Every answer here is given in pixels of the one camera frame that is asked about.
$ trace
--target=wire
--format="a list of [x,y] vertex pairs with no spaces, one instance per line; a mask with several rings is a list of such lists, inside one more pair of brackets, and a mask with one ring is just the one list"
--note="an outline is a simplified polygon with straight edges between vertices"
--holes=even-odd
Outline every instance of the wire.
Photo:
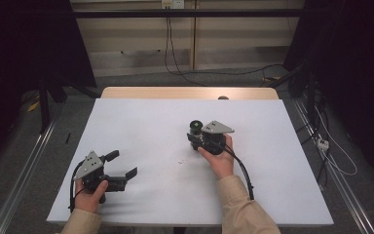
[[[288,0],[286,0],[286,9],[287,9],[287,10],[289,9],[289,1],[288,1]],[[290,19],[289,19],[289,18],[287,18],[287,25],[288,25],[288,27],[289,27],[289,33],[290,33],[290,36],[291,36],[291,38],[293,39],[294,35],[293,35],[292,30],[291,30]]]
[[349,156],[349,154],[336,142],[336,140],[332,137],[332,135],[330,134],[330,132],[327,130],[326,126],[324,126],[324,121],[323,119],[321,118],[321,115],[320,113],[318,112],[318,108],[315,107],[315,110],[316,112],[318,113],[318,117],[321,121],[321,123],[323,124],[323,128],[324,130],[326,131],[327,135],[329,136],[329,138],[342,150],[342,152],[344,152],[344,154],[348,157],[348,159],[352,162],[352,165],[355,167],[355,171],[353,173],[347,173],[345,171],[343,171],[342,169],[340,169],[332,160],[329,159],[329,157],[326,155],[326,153],[320,149],[322,152],[323,152],[323,155],[324,157],[328,160],[329,164],[332,165],[334,168],[336,168],[340,173],[342,174],[345,174],[346,176],[354,176],[357,174],[357,167],[356,167],[356,164],[354,162],[354,160]]
[[77,192],[77,194],[75,194],[75,197],[78,196],[78,194],[80,194],[82,191],[84,191],[85,187],[81,188],[80,191]]
[[339,14],[337,16],[337,20],[336,20],[335,26],[334,26],[333,31],[332,31],[332,36],[330,38],[330,42],[329,42],[328,45],[331,45],[333,43],[333,39],[335,38],[335,34],[336,34],[337,29],[338,29],[338,24],[340,22],[340,18],[342,16],[342,12],[343,12],[343,9],[345,7],[345,3],[346,3],[346,0],[344,0],[343,3],[342,3],[341,9],[340,9]]
[[[329,118],[327,117],[327,113],[326,113],[326,110],[324,108],[325,107],[325,98],[324,98],[324,96],[321,96],[321,100],[319,102],[317,102],[317,104],[320,107],[320,112],[322,112],[324,114],[324,116],[326,117],[326,124],[324,125],[324,123],[322,123],[323,127],[326,128],[329,131]],[[325,139],[329,142],[329,135],[328,134],[326,134]],[[318,155],[321,156],[320,150],[318,149],[318,147],[317,147],[317,151],[318,151]],[[322,164],[321,164],[320,170],[318,172],[318,176],[317,176],[317,183],[318,183],[318,181],[320,180],[320,177],[321,177],[321,172],[324,170],[324,184],[323,184],[324,189],[327,186],[327,168],[326,168],[326,162],[328,161],[327,159],[329,158],[329,153],[330,153],[330,150],[328,149],[326,151],[326,153],[325,153],[326,157],[324,157],[324,159],[320,157],[320,159],[322,160]]]
[[83,165],[84,160],[81,161],[77,167],[74,169],[71,177],[71,183],[69,186],[69,211],[72,212],[75,209],[75,197],[74,197],[74,176],[77,174],[78,169]]
[[[174,60],[174,64],[175,64],[175,67],[177,69],[177,72],[171,71],[168,68],[168,63],[167,63],[167,57],[168,57],[167,56],[167,54],[168,54],[168,40],[169,40],[169,42],[171,44],[172,58]],[[258,71],[262,71],[263,72],[263,74],[262,74],[263,75],[263,83],[260,85],[260,87],[261,87],[264,84],[265,80],[266,80],[266,77],[265,77],[265,74],[264,74],[264,70],[265,69],[267,69],[269,67],[273,67],[273,66],[281,66],[281,67],[283,67],[282,64],[275,63],[275,64],[266,65],[266,66],[264,66],[262,68],[254,69],[254,70],[251,70],[251,71],[236,72],[236,73],[233,73],[233,72],[217,72],[217,71],[187,71],[187,72],[182,72],[179,69],[177,60],[175,58],[174,45],[173,45],[173,41],[172,41],[172,27],[171,27],[171,19],[170,18],[167,18],[167,42],[166,42],[166,50],[165,50],[165,65],[166,65],[166,70],[168,71],[168,73],[170,73],[172,75],[180,75],[187,82],[190,82],[190,83],[193,83],[193,84],[199,85],[199,86],[204,86],[204,87],[207,87],[207,86],[204,85],[204,84],[192,81],[192,80],[188,79],[187,77],[185,77],[185,75],[187,75],[187,74],[245,75],[245,74],[251,74],[251,73],[258,72]]]
[[[174,60],[174,63],[175,63],[175,67],[177,68],[178,73],[172,72],[172,71],[170,71],[170,70],[168,69],[168,65],[167,65],[168,39],[170,40],[170,43],[171,43],[172,57],[173,57],[173,60]],[[188,79],[188,78],[185,77],[184,74],[180,71],[180,68],[178,67],[178,64],[177,64],[177,60],[175,59],[174,45],[173,45],[173,43],[172,43],[172,28],[171,28],[171,19],[170,19],[170,18],[167,18],[167,42],[166,42],[165,64],[166,64],[166,69],[167,69],[167,71],[168,71],[170,74],[173,74],[173,75],[181,75],[181,76],[183,77],[183,79],[184,79],[185,81],[189,82],[189,83],[192,83],[192,84],[195,84],[195,85],[198,85],[198,86],[206,87],[206,85],[204,85],[204,84],[201,84],[201,83],[198,83],[198,82],[195,82],[195,81],[192,81],[192,80]]]
[[216,146],[217,148],[220,148],[222,149],[223,151],[226,151],[228,154],[230,154],[234,159],[236,159],[236,161],[238,161],[239,163],[239,166],[241,167],[242,169],[242,172],[243,172],[243,175],[244,175],[244,179],[245,179],[245,182],[247,183],[247,190],[248,190],[248,196],[250,198],[250,200],[254,200],[254,195],[253,195],[253,185],[251,185],[251,182],[250,182],[250,176],[248,176],[248,172],[247,172],[247,169],[245,168],[242,160],[239,159],[238,156],[236,156],[235,152],[233,151],[233,149],[225,144],[224,147],[222,147],[221,145],[219,145],[218,143],[212,141],[212,140],[209,140],[208,142],[210,142],[211,144],[213,144],[214,146]]

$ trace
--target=white table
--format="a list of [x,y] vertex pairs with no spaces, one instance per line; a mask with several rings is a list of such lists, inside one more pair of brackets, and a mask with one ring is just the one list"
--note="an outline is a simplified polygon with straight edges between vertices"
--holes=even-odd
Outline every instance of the white table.
[[[138,175],[125,192],[106,193],[102,221],[112,225],[221,224],[216,178],[187,140],[192,120],[217,120],[236,130],[235,152],[246,166],[255,199],[281,226],[333,223],[281,100],[101,98],[75,152],[48,222],[69,218],[73,169],[91,150],[119,149],[105,173]],[[236,164],[235,173],[243,179]]]

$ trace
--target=beige sleeve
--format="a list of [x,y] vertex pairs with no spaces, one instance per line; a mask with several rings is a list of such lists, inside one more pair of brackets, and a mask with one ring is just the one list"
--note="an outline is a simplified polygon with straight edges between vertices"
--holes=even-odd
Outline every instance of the beige sleeve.
[[242,180],[230,175],[217,182],[223,206],[223,234],[281,233],[256,201],[250,201]]
[[99,214],[74,209],[61,234],[95,234],[98,232],[100,225],[101,216]]

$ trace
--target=gray floor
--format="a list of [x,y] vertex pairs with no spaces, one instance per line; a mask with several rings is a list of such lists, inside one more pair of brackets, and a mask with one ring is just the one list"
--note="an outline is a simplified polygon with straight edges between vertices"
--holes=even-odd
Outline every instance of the gray floor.
[[[222,71],[242,72],[248,69],[227,69]],[[281,76],[284,71],[278,67],[268,68],[265,76]],[[246,75],[221,75],[221,74],[190,74],[188,79],[200,82],[208,86],[226,87],[257,87],[262,84],[262,72],[249,73]],[[129,75],[122,77],[98,78],[99,87],[94,89],[100,92],[107,86],[194,86],[180,76],[167,73]],[[56,233],[61,227],[46,222],[47,215],[57,195],[57,188],[62,183],[64,174],[69,167],[75,149],[85,129],[87,120],[91,114],[94,100],[85,97],[75,90],[66,88],[68,100],[66,103],[51,104],[52,113],[61,108],[61,114],[56,122],[43,155],[39,160],[32,178],[28,182],[18,208],[8,225],[7,233]],[[294,105],[294,99],[290,98],[286,86],[278,88],[278,94],[283,100],[294,129],[304,126],[299,113]],[[37,138],[40,130],[40,112],[38,109],[27,112],[28,101],[20,110],[19,117],[14,124],[10,136],[6,140],[5,147],[0,149],[0,208],[6,201],[12,186],[22,170]],[[354,176],[345,176],[355,195],[363,205],[366,213],[374,226],[374,170],[364,160],[360,149],[347,137],[343,125],[327,108],[330,117],[330,130],[336,141],[353,157],[358,167],[358,173]],[[301,141],[308,137],[306,130],[298,133]],[[303,144],[306,156],[316,175],[321,165],[312,141]],[[331,152],[340,168],[351,171],[352,165],[336,147],[331,144]],[[328,177],[326,189],[322,192],[323,197],[335,221],[334,225],[326,227],[296,228],[281,227],[282,233],[361,233],[355,220],[341,196],[332,177]],[[165,227],[103,227],[100,233],[171,233],[172,229]],[[187,228],[187,233],[221,233],[219,227],[215,228]]]

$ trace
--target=cable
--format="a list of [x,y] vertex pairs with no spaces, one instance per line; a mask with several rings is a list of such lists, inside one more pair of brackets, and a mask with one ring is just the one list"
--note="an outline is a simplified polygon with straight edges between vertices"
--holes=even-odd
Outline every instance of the cable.
[[[328,128],[328,126],[329,126],[328,118],[327,118],[327,114],[326,114],[326,112],[324,111],[324,105],[325,105],[324,98],[321,99],[319,102],[315,101],[315,104],[317,104],[317,105],[319,106],[320,112],[323,112],[323,113],[325,114],[325,117],[326,117],[326,123],[327,123],[327,128]],[[312,124],[314,130],[313,130],[311,136],[309,136],[308,138],[306,138],[305,140],[303,140],[300,144],[304,144],[304,143],[308,142],[310,139],[313,139],[313,140],[317,140],[317,139],[318,139],[318,138],[317,138],[317,134],[318,134],[318,130],[319,130],[319,128],[320,128],[320,121],[318,120],[318,118],[315,118],[315,120],[314,120],[313,122],[311,122],[310,120],[308,120],[308,123],[307,123],[304,127],[306,127],[307,125],[309,125],[309,123]],[[296,133],[299,132],[299,131],[302,130],[302,129],[303,129],[303,127],[300,128],[300,129],[298,129],[298,130],[296,131]]]
[[327,133],[327,135],[329,136],[329,138],[342,150],[342,152],[344,152],[345,153],[345,155],[348,157],[348,159],[352,162],[352,164],[354,165],[354,167],[355,167],[355,172],[354,173],[347,173],[347,172],[345,172],[345,171],[343,171],[342,169],[340,169],[332,160],[330,160],[329,159],[329,157],[326,155],[326,153],[322,150],[322,149],[320,149],[322,152],[323,152],[323,155],[324,155],[324,157],[328,160],[328,162],[329,162],[329,164],[330,165],[332,165],[334,168],[336,168],[340,173],[342,173],[342,174],[344,174],[344,175],[346,175],[346,176],[354,176],[354,175],[356,175],[356,173],[357,173],[357,167],[356,167],[356,164],[355,164],[355,162],[354,162],[354,160],[352,160],[352,158],[349,156],[349,154],[336,142],[336,140],[332,137],[332,135],[330,134],[330,132],[327,130],[327,128],[324,126],[324,121],[323,121],[323,119],[321,118],[321,115],[320,115],[320,113],[318,112],[318,109],[315,107],[315,110],[317,111],[317,113],[318,113],[318,117],[319,117],[319,119],[320,119],[320,121],[321,121],[321,123],[323,124],[323,128],[324,128],[324,130],[326,131],[326,133]]
[[[168,39],[170,40],[170,43],[171,43],[171,51],[172,51],[172,57],[174,59],[174,63],[175,63],[175,67],[177,68],[177,71],[178,73],[174,73],[172,71],[170,71],[168,69],[168,65],[167,65],[167,52],[168,52]],[[198,82],[195,82],[195,81],[192,81],[190,79],[187,79],[187,77],[184,76],[184,74],[180,71],[180,69],[178,68],[178,64],[177,64],[177,60],[175,59],[175,54],[174,54],[174,45],[172,43],[172,28],[171,28],[171,19],[170,18],[167,18],[167,42],[166,42],[166,55],[165,55],[165,64],[166,64],[166,69],[167,71],[170,73],[170,74],[173,74],[173,75],[181,75],[183,77],[183,79],[189,83],[192,83],[192,84],[195,84],[195,85],[198,85],[198,86],[203,86],[203,87],[207,87],[207,85],[204,85],[204,84],[201,84],[201,83],[198,83]]]
[[[324,116],[326,117],[326,124],[324,125],[324,123],[322,123],[323,127],[326,128],[329,131],[329,118],[327,117],[327,113],[326,113],[326,110],[324,108],[325,107],[325,98],[324,98],[324,96],[321,96],[321,100],[319,102],[317,102],[317,104],[320,107],[320,112],[322,112],[324,114]],[[329,142],[329,135],[326,134],[326,137],[324,139]],[[327,168],[326,168],[326,162],[328,161],[327,159],[329,158],[329,153],[330,153],[329,148],[328,148],[328,150],[325,153],[326,157],[324,157],[324,159],[320,157],[320,159],[322,160],[322,163],[321,163],[321,167],[320,167],[320,170],[319,170],[318,176],[317,176],[317,183],[318,183],[318,181],[320,180],[320,177],[321,177],[321,172],[324,170],[324,184],[323,184],[323,188],[324,189],[327,186]]]
[[236,161],[238,161],[239,163],[239,166],[241,167],[242,169],[242,172],[243,172],[243,175],[244,175],[244,179],[245,179],[245,182],[247,183],[247,190],[248,190],[248,196],[250,198],[250,200],[254,200],[254,194],[253,194],[253,185],[251,185],[251,182],[250,182],[250,176],[248,176],[248,172],[247,172],[247,169],[245,168],[242,160],[239,159],[238,156],[236,156],[235,152],[233,151],[233,149],[225,144],[225,147],[222,147],[220,146],[218,143],[212,141],[212,140],[209,140],[208,142],[210,142],[211,144],[213,144],[214,146],[216,146],[217,148],[220,148],[222,149],[223,151],[226,151],[228,154],[230,154],[234,159],[236,159]]
[[[171,71],[168,68],[168,63],[167,63],[168,40],[170,41],[170,44],[171,44],[172,57],[173,57],[173,60],[174,60],[177,72]],[[244,71],[244,72],[237,72],[237,73],[217,72],[217,71],[188,71],[188,72],[181,72],[181,70],[178,67],[177,60],[175,58],[174,45],[173,45],[173,42],[172,42],[172,27],[171,27],[171,19],[170,18],[167,18],[167,42],[166,42],[166,51],[165,51],[165,65],[166,65],[166,70],[168,71],[168,73],[170,73],[172,75],[180,75],[187,82],[190,82],[190,83],[193,83],[193,84],[199,85],[199,86],[204,86],[204,87],[206,87],[206,85],[198,83],[198,82],[195,82],[195,81],[192,81],[192,80],[188,79],[187,77],[185,77],[185,75],[187,75],[187,74],[245,75],[245,74],[251,74],[251,73],[258,72],[258,71],[262,71],[263,72],[263,83],[262,83],[262,85],[263,85],[264,82],[265,82],[265,80],[266,80],[266,77],[264,75],[264,70],[265,69],[267,69],[269,67],[273,67],[273,66],[283,66],[282,64],[276,63],[276,64],[266,65],[266,66],[264,66],[262,68],[254,69],[254,70],[251,70],[251,71]]]
[[[286,9],[287,9],[287,10],[289,9],[289,1],[288,1],[288,0],[286,0]],[[291,36],[291,38],[293,39],[294,35],[293,35],[292,31],[291,31],[290,19],[289,19],[289,18],[287,18],[287,25],[288,25],[288,27],[289,27],[289,33],[290,33],[290,36]]]
[[81,190],[78,191],[77,194],[75,194],[75,197],[78,196],[78,194],[80,194],[80,193],[81,193],[82,191],[84,191],[84,190],[85,190],[85,187],[84,187],[84,188],[81,188]]
[[78,169],[83,165],[84,160],[81,161],[77,167],[74,169],[71,177],[71,183],[69,186],[69,211],[72,212],[75,209],[75,197],[74,197],[74,176],[77,174]]

